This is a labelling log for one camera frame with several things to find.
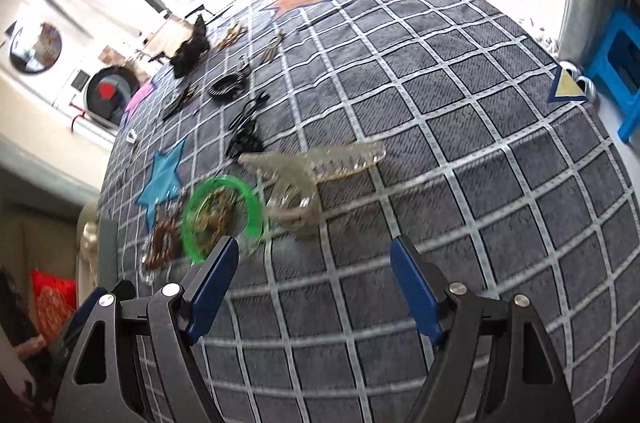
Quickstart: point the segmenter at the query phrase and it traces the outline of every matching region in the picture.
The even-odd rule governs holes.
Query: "yellow triangle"
[[[569,73],[563,69],[556,89],[556,98],[571,98],[575,96],[584,96],[584,93]]]

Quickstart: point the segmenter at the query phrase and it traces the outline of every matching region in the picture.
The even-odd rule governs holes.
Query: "black hair clip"
[[[246,32],[247,28],[246,26],[242,25],[242,22],[236,22],[235,24],[233,24],[228,30],[226,30],[225,37],[222,38],[218,45],[216,45],[218,52],[235,44],[238,41],[238,38],[240,38]]]
[[[243,54],[238,59],[238,70],[212,82],[207,89],[207,93],[213,99],[230,101],[244,89],[250,74],[251,64]]]
[[[270,96],[266,92],[262,91],[258,96],[247,101],[244,104],[244,107],[242,107],[240,113],[229,124],[229,130],[233,132],[234,130],[239,130],[244,127],[244,124],[251,120],[254,112],[267,103],[269,98]]]
[[[249,119],[229,140],[225,155],[235,160],[245,152],[262,152],[263,150],[262,141],[255,135],[255,119]]]
[[[200,59],[200,55],[209,51],[210,48],[207,40],[207,26],[202,15],[198,15],[191,37],[181,43],[171,57],[170,63],[174,66],[175,78],[184,78],[189,74]]]
[[[258,96],[244,104],[240,113],[229,124],[229,130],[234,135],[229,140],[225,155],[231,159],[237,159],[245,152],[262,152],[262,141],[255,135],[254,112],[269,101],[269,95],[262,91]]]
[[[162,121],[168,120],[174,114],[177,114],[184,109],[185,106],[194,98],[195,94],[196,91],[193,88],[193,85],[189,85],[189,82],[186,82],[186,85],[183,85],[182,88],[176,88],[172,94],[171,101],[162,110]]]

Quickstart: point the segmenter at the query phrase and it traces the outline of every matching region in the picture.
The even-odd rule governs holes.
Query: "pink star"
[[[129,122],[129,118],[133,116],[133,113],[136,111],[142,100],[150,95],[153,91],[155,91],[155,89],[156,84],[154,83],[153,79],[148,80],[145,85],[138,89],[137,93],[135,93],[131,100],[129,100],[129,103],[127,103],[127,108],[124,110],[124,116],[122,120],[123,125],[126,125]]]

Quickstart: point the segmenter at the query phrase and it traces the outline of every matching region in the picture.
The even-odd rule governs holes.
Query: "blue gripper pad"
[[[238,268],[238,258],[238,243],[230,239],[193,297],[191,317],[185,330],[191,345],[211,329],[226,290]]]
[[[391,268],[400,284],[402,295],[415,319],[418,332],[434,345],[440,343],[443,332],[438,322],[438,303],[418,266],[399,239],[391,243]]]

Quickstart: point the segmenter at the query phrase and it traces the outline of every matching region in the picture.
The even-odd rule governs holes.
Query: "metal screw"
[[[531,304],[529,297],[526,297],[525,295],[515,295],[513,297],[513,301],[517,306],[520,306],[521,308],[525,308],[529,304]]]
[[[100,304],[103,308],[110,306],[113,304],[113,301],[116,299],[112,294],[102,295],[100,300],[98,300],[98,304]]]
[[[177,295],[179,291],[180,291],[180,284],[176,284],[176,283],[167,284],[162,288],[162,294],[165,297],[172,297],[174,295]]]
[[[466,286],[462,282],[452,282],[449,284],[449,291],[454,295],[464,295],[466,293]]]

